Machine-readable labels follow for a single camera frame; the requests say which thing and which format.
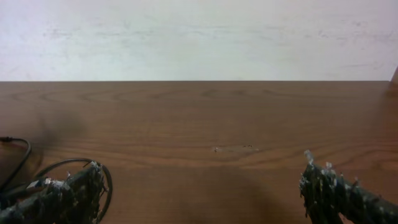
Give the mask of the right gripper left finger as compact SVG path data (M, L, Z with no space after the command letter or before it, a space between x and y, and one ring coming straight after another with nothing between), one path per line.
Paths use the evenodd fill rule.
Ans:
M1 193L1 224L100 223L104 217L104 165L86 161L65 180L47 177L67 164L60 161L41 170L33 181Z

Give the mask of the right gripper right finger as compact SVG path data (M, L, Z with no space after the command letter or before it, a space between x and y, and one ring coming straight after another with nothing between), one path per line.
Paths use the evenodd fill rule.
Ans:
M349 182L330 162L325 167L314 162L311 151L304 152L307 166L300 175L299 189L305 216L312 223L397 224L397 205Z

